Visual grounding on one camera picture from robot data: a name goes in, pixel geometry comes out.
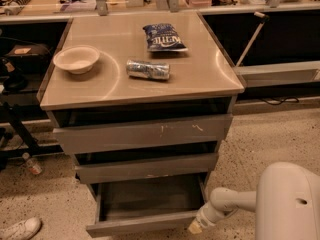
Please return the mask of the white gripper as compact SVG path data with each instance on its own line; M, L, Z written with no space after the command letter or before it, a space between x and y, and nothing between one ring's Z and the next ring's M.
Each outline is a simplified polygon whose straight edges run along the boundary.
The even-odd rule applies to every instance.
M203 206L197 212L195 221L193 221L188 230L192 234L200 234L202 229L214 227L216 225L216 210L211 206Z

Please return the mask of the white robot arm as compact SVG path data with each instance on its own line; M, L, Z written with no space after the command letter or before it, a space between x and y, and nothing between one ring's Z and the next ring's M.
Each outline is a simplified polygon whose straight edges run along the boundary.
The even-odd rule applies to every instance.
M320 240L320 176L296 164L273 163L254 191L211 191L188 230L199 234L240 209L255 214L255 240Z

